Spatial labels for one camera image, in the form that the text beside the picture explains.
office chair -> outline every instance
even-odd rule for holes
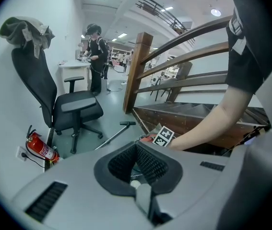
[[[83,124],[104,114],[90,91],[74,92],[75,81],[83,80],[84,77],[65,79],[65,82],[70,83],[70,93],[56,99],[57,87],[49,73],[42,49],[37,59],[34,56],[34,45],[28,42],[24,49],[15,48],[12,51],[12,61],[23,83],[41,104],[46,125],[54,127],[57,135],[61,135],[62,130],[74,129],[71,153],[76,153],[80,128],[97,133],[100,139],[103,137],[102,132]]]

fluorescent light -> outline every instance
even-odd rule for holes
[[[162,10],[161,10],[161,12],[165,12],[166,10],[171,10],[171,9],[173,9],[173,7],[172,7],[172,6],[167,7],[167,8],[165,8],[165,9],[162,9]]]
[[[127,35],[126,33],[122,33],[120,36],[118,36],[118,38],[124,37],[126,35]]]
[[[212,9],[211,13],[212,13],[212,15],[217,16],[217,17],[221,16],[221,12],[217,9]]]

gray jacket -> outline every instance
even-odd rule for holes
[[[40,48],[49,48],[50,41],[55,36],[48,25],[43,25],[39,20],[31,17],[17,16],[7,19],[0,28],[0,37],[6,38],[8,43],[25,46],[33,41],[34,54],[39,58]]]

air vent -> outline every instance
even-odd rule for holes
[[[224,165],[216,164],[216,163],[209,163],[209,162],[201,162],[200,164],[203,167],[212,169],[212,170],[217,170],[217,171],[222,171],[224,169]]]
[[[37,221],[42,222],[67,186],[68,185],[59,182],[52,183],[26,210],[26,213]]]

chair seat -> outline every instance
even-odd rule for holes
[[[70,103],[92,97],[94,97],[94,95],[90,91],[78,91],[58,96],[53,111],[53,127],[58,131],[72,128],[72,113],[63,113],[61,110],[61,106],[65,103]],[[95,106],[81,110],[81,122],[85,123],[91,120],[98,119],[99,117],[103,116],[103,114],[103,109],[96,101]]]

